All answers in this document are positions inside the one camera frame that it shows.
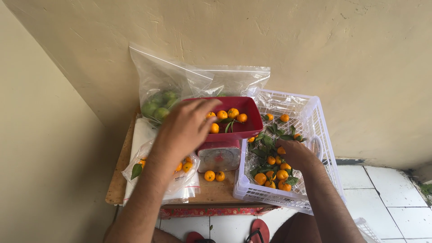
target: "hand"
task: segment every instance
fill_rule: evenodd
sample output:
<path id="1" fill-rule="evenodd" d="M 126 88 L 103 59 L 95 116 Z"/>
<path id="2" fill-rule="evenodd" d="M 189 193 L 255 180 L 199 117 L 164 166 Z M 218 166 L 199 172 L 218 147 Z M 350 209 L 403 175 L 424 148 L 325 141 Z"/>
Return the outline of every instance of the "hand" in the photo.
<path id="1" fill-rule="evenodd" d="M 206 114 L 222 102 L 218 99 L 181 101 L 165 118 L 159 129 L 148 160 L 162 163 L 174 171 L 186 155 L 201 145 L 217 117 L 205 121 Z"/>
<path id="2" fill-rule="evenodd" d="M 286 154 L 280 155 L 292 168 L 307 173 L 316 165 L 322 165 L 322 162 L 306 146 L 298 141 L 286 141 L 278 139 L 276 148 L 282 146 Z"/>

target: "sandal strap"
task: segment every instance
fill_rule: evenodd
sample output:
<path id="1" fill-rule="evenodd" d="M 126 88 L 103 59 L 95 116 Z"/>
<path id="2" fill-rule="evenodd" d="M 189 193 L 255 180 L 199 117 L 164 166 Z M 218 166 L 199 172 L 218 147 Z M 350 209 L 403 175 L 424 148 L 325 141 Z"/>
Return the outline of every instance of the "sandal strap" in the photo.
<path id="1" fill-rule="evenodd" d="M 260 228 L 258 228 L 257 230 L 255 230 L 254 232 L 252 232 L 250 234 L 250 236 L 246 239 L 246 243 L 248 243 L 252 239 L 252 236 L 254 236 L 256 234 L 258 234 L 260 236 L 261 243 L 264 243 L 264 239 L 263 239 L 263 236 L 261 235 Z"/>
<path id="2" fill-rule="evenodd" d="M 212 239 L 202 239 L 202 240 L 195 240 L 195 243 L 216 243 Z"/>

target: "red tray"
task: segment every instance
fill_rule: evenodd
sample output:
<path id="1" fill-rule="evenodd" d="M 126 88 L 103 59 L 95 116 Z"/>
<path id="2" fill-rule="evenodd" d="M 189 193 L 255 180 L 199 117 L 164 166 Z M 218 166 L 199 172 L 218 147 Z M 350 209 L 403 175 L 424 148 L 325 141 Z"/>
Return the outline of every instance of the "red tray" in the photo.
<path id="1" fill-rule="evenodd" d="M 245 113 L 248 116 L 247 121 L 242 124 L 234 122 L 234 132 L 225 133 L 227 124 L 218 123 L 219 133 L 209 134 L 206 142 L 218 142 L 235 139 L 244 139 L 255 137 L 263 130 L 263 122 L 261 120 L 260 112 L 251 97 L 227 96 L 227 97 L 206 97 L 199 99 L 218 99 L 222 104 L 215 107 L 212 112 L 217 114 L 218 111 L 228 111 L 231 108 L 236 108 L 240 114 Z"/>

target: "red weighing scale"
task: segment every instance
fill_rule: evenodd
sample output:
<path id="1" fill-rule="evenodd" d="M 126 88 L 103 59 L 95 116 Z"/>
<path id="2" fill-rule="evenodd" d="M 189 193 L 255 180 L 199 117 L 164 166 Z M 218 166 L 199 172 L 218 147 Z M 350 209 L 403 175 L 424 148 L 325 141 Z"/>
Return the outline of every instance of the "red weighing scale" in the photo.
<path id="1" fill-rule="evenodd" d="M 236 108 L 240 114 L 245 113 L 248 119 L 244 124 L 235 122 L 234 132 L 229 133 L 225 133 L 227 124 L 218 123 L 219 133 L 209 134 L 206 141 L 197 150 L 197 155 L 201 160 L 198 172 L 238 169 L 241 158 L 240 140 L 255 137 L 263 130 L 258 107 L 251 97 L 208 97 L 204 99 L 222 101 L 221 105 L 212 110 L 214 113 Z"/>

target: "cream wall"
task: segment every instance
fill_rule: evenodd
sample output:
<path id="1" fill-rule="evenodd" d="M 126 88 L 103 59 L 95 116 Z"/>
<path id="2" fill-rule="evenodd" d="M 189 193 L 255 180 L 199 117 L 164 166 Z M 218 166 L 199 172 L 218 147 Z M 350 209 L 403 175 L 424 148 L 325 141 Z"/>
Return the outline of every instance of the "cream wall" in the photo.
<path id="1" fill-rule="evenodd" d="M 267 88 L 321 98 L 337 157 L 431 161 L 430 1 L 4 1 L 119 137 L 138 103 L 133 41 L 190 64 L 270 66 Z"/>
<path id="2" fill-rule="evenodd" d="M 105 128 L 3 2 L 0 33 L 0 242 L 101 242 Z"/>

